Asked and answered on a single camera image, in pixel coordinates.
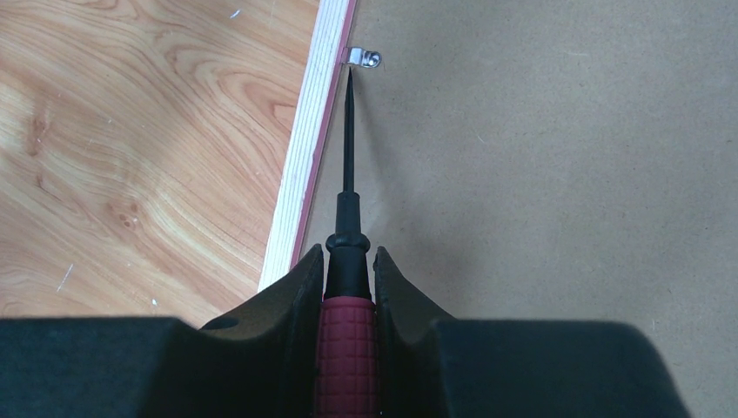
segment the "wooden board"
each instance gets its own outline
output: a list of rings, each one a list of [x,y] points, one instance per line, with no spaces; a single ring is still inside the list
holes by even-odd
[[[0,3],[2,316],[252,296],[317,2]]]
[[[356,0],[320,4],[258,290],[297,264]]]

